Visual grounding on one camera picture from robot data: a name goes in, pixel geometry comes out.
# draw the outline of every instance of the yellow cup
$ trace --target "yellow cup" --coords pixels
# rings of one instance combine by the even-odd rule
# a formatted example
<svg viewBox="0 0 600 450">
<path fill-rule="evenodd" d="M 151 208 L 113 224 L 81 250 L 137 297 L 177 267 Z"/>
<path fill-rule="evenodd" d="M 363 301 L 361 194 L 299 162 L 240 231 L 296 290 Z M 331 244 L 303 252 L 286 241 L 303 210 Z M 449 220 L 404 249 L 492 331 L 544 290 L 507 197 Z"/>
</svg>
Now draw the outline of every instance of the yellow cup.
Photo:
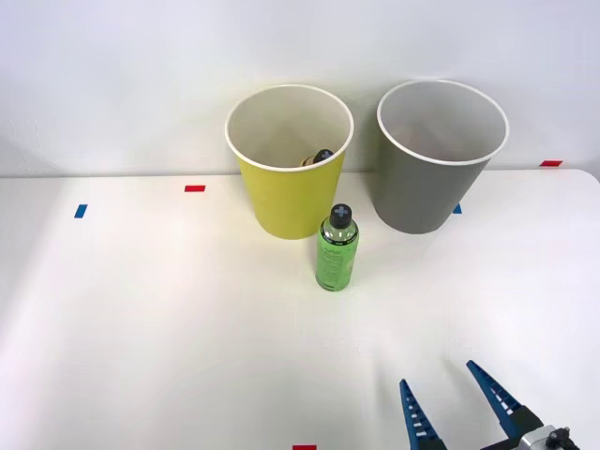
<svg viewBox="0 0 600 450">
<path fill-rule="evenodd" d="M 270 87 L 233 107 L 225 137 L 265 230 L 301 239 L 319 229 L 329 215 L 353 131 L 348 107 L 313 86 Z M 300 167 L 303 159 L 324 148 L 334 155 Z"/>
</svg>

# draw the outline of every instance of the gray cup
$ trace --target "gray cup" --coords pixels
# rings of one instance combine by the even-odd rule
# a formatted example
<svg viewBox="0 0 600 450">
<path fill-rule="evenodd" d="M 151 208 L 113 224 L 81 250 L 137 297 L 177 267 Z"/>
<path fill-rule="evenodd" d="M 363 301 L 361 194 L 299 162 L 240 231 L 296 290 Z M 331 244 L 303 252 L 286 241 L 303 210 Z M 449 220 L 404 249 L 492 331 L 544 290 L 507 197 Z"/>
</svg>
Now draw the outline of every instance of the gray cup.
<svg viewBox="0 0 600 450">
<path fill-rule="evenodd" d="M 373 202 L 405 233 L 429 233 L 452 214 L 508 139 L 498 104 L 459 82 L 405 82 L 379 103 L 382 132 Z"/>
</svg>

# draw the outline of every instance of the green bottle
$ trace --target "green bottle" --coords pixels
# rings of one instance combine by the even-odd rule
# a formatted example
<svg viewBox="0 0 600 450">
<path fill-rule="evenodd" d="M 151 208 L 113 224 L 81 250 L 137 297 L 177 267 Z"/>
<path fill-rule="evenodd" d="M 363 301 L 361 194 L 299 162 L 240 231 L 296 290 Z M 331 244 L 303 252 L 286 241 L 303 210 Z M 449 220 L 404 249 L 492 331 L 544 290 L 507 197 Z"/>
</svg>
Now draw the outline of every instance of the green bottle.
<svg viewBox="0 0 600 450">
<path fill-rule="evenodd" d="M 327 291 L 341 291 L 350 282 L 358 246 L 358 227 L 353 210 L 344 203 L 331 208 L 319 229 L 317 282 Z"/>
</svg>

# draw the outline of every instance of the white wall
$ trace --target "white wall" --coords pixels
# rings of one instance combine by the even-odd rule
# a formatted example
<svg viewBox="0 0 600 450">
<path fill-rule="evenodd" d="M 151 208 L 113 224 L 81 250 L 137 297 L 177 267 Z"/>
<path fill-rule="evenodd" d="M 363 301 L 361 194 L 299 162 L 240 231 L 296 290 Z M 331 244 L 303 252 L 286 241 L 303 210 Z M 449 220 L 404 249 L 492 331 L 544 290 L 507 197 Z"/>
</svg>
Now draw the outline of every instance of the white wall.
<svg viewBox="0 0 600 450">
<path fill-rule="evenodd" d="M 416 77 L 503 105 L 494 165 L 600 171 L 591 0 L 1 1 L 0 175 L 235 172 L 226 112 L 280 82 L 348 103 L 362 169 L 378 99 Z"/>
</svg>

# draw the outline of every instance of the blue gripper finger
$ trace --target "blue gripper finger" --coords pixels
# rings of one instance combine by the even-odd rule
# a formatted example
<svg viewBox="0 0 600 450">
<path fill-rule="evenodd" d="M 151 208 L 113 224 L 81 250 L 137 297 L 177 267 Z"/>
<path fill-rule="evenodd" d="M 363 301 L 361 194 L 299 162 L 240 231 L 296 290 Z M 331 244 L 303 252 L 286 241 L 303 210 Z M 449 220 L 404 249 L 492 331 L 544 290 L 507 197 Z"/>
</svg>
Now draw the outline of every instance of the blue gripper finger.
<svg viewBox="0 0 600 450">
<path fill-rule="evenodd" d="M 411 450 L 447 450 L 405 380 L 400 382 L 400 395 Z"/>
<path fill-rule="evenodd" d="M 509 438 L 517 437 L 520 434 L 518 425 L 512 420 L 511 415 L 521 407 L 521 404 L 487 372 L 477 366 L 474 361 L 469 361 L 467 368 L 477 380 L 489 406 L 496 413 L 506 436 Z"/>
</svg>

